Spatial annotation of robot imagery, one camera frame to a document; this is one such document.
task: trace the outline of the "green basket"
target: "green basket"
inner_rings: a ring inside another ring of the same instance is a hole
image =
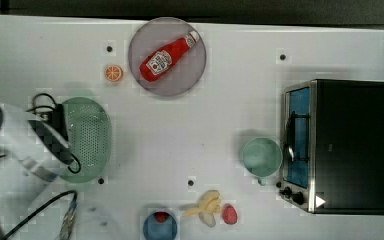
[[[63,102],[71,152],[81,163],[81,171],[66,171],[61,178],[72,183],[88,182],[102,173],[111,154],[111,122],[105,110],[83,97]],[[73,170],[77,163],[71,164]]]

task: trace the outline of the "small orange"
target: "small orange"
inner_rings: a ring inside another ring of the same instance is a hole
[[[123,69],[117,65],[108,65],[105,68],[105,77],[108,81],[117,82],[123,78]]]

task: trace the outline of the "mug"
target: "mug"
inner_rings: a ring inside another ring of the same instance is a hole
[[[168,209],[159,209],[146,218],[142,231],[146,240],[174,240],[178,228],[175,215]]]
[[[261,186],[265,178],[275,173],[282,165],[282,151],[279,145],[268,138],[254,138],[242,148],[241,160],[248,172],[258,179]]]

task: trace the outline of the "red ketchup bottle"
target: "red ketchup bottle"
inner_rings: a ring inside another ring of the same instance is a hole
[[[189,32],[182,38],[162,46],[140,65],[140,73],[148,82],[157,81],[176,65],[180,58],[199,41],[197,32]]]

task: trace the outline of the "oven window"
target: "oven window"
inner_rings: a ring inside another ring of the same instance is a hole
[[[290,92],[289,116],[310,114],[310,89],[303,88]],[[308,138],[306,118],[295,118],[294,159],[288,161],[287,181],[303,188],[308,187]]]

